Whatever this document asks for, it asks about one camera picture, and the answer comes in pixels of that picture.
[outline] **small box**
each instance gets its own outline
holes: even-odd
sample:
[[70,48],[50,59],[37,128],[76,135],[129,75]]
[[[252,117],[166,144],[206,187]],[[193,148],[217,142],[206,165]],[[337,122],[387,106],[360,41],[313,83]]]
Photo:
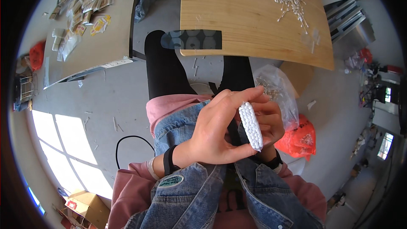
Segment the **small box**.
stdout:
[[110,210],[97,194],[76,189],[66,200],[65,206],[91,222],[98,229],[104,229]]

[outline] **cotton swab package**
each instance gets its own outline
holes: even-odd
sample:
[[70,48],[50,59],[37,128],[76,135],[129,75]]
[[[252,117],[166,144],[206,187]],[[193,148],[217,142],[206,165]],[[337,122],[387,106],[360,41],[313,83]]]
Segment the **cotton swab package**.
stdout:
[[252,145],[254,150],[261,152],[263,148],[263,136],[252,105],[249,102],[243,102],[239,107],[239,115],[242,119],[243,128],[245,129],[250,145]]

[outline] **leg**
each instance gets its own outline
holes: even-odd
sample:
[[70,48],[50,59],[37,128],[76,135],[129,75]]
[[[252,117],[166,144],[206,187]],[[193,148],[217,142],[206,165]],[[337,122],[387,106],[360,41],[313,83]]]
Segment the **leg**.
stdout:
[[189,86],[184,67],[175,50],[161,46],[164,31],[149,33],[145,40],[147,79],[150,99],[173,94],[196,94]]
[[248,57],[224,56],[223,77],[219,91],[242,91],[254,87],[252,68]]

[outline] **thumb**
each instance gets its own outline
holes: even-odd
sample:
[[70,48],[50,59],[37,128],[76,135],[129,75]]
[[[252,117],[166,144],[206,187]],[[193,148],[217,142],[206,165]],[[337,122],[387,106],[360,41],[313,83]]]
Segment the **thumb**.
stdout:
[[231,160],[229,163],[234,163],[246,157],[250,157],[257,153],[250,144],[243,144],[240,146],[233,146],[228,152],[228,158]]

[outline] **sunlight on floor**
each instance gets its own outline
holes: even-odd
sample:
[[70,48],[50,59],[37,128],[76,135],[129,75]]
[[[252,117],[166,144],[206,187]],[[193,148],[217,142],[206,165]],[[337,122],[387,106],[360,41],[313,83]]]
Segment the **sunlight on floor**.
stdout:
[[39,141],[39,143],[41,144],[44,154],[47,156],[48,164],[59,181],[59,184],[69,192],[73,192],[76,188],[83,189],[84,187],[76,177],[66,156],[52,149],[42,141]]
[[39,143],[62,188],[68,194],[79,188],[111,199],[112,187],[97,168],[82,120],[56,114],[55,124],[52,114],[32,112]]
[[111,199],[113,189],[107,182],[101,170],[70,159],[75,171],[89,192]]
[[98,163],[86,138],[82,120],[76,117],[55,114],[55,121],[66,153],[97,165]]
[[35,130],[38,137],[58,150],[62,150],[52,114],[32,110]]

